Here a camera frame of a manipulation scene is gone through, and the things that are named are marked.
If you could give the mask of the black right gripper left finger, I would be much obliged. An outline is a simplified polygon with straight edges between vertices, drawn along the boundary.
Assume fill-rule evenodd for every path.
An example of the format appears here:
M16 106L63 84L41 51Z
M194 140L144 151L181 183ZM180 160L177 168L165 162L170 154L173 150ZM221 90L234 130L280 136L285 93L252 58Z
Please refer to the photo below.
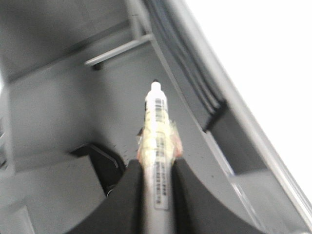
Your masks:
M137 159L129 165L109 196L69 234L141 233L142 166Z

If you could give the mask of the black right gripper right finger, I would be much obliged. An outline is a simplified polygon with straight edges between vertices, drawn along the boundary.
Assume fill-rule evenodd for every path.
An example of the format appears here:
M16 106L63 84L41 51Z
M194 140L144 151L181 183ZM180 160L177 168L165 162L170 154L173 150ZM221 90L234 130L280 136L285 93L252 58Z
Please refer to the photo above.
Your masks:
M173 163L172 185L178 234L263 233L221 203L182 157Z

